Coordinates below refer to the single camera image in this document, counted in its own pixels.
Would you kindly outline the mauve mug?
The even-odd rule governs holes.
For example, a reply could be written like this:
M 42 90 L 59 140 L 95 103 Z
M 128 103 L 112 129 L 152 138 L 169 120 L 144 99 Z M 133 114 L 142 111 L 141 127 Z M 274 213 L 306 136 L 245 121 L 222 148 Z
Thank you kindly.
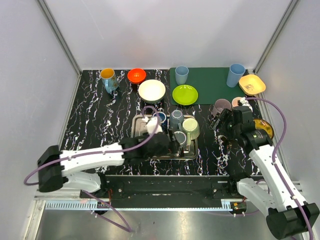
M 218 99 L 214 103 L 213 109 L 211 111 L 212 119 L 214 120 L 216 116 L 220 115 L 224 109 L 230 110 L 231 108 L 232 108 L 232 105 L 227 99 L 224 99 L 224 98 Z

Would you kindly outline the pink mug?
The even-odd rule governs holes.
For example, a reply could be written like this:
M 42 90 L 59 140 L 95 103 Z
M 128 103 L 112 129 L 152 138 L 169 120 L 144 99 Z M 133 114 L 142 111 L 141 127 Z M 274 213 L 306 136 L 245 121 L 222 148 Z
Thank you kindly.
M 244 97 L 235 97 L 231 102 L 232 108 L 235 108 L 235 107 L 238 107 L 238 106 L 242 106 L 244 99 L 245 99 Z

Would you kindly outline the dark grey mug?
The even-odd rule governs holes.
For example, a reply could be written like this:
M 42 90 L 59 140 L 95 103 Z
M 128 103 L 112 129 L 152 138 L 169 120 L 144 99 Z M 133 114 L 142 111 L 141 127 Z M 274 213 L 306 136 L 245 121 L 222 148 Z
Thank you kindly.
M 185 150 L 187 149 L 187 136 L 182 131 L 175 131 L 174 137 L 175 140 L 178 142 L 179 157 L 183 158 L 185 156 Z

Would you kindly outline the navy blue mug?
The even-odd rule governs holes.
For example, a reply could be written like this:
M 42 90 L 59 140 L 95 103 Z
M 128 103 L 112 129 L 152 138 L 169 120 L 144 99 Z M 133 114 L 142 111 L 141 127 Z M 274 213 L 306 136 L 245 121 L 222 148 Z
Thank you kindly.
M 157 122 L 156 117 L 159 117 L 160 119 L 160 123 L 159 126 L 156 129 L 156 133 L 164 133 L 168 130 L 168 118 L 167 115 L 164 114 L 161 111 L 158 111 L 157 113 L 154 113 L 152 115 L 152 120 L 155 120 L 155 122 Z

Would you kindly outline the blue-grey mug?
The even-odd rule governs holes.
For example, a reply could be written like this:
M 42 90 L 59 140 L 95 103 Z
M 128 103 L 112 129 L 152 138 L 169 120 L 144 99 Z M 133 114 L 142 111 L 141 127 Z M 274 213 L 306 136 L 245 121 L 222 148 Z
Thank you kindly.
M 182 124 L 184 121 L 184 115 L 181 110 L 174 110 L 169 116 L 169 129 L 172 132 L 182 131 Z

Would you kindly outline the light green mug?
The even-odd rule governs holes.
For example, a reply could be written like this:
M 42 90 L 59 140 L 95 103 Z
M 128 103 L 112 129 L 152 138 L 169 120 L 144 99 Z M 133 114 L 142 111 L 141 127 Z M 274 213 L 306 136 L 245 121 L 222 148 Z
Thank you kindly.
M 200 135 L 199 123 L 193 118 L 187 118 L 183 121 L 182 130 L 186 134 L 188 146 L 191 144 L 191 141 L 196 140 Z

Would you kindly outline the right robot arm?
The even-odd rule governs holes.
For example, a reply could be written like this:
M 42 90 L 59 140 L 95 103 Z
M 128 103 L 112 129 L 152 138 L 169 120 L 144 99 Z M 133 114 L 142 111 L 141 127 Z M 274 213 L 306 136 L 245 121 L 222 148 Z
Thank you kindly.
M 264 129 L 256 128 L 248 106 L 223 109 L 212 126 L 228 140 L 236 141 L 259 168 L 271 193 L 259 187 L 249 174 L 228 171 L 228 195 L 245 197 L 265 216 L 271 234 L 278 240 L 312 232 L 320 215 L 315 203 L 308 203 L 286 173 L 275 152 L 272 139 Z

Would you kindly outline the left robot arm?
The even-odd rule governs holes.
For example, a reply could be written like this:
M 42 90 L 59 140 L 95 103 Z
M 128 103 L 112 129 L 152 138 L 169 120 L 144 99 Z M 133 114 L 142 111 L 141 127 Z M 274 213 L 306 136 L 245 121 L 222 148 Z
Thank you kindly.
M 153 157 L 177 153 L 178 149 L 176 138 L 161 132 L 79 151 L 60 151 L 58 145 L 52 145 L 37 161 L 38 190 L 50 193 L 67 187 L 103 198 L 108 193 L 107 184 L 97 174 L 86 173 L 86 170 L 138 164 Z

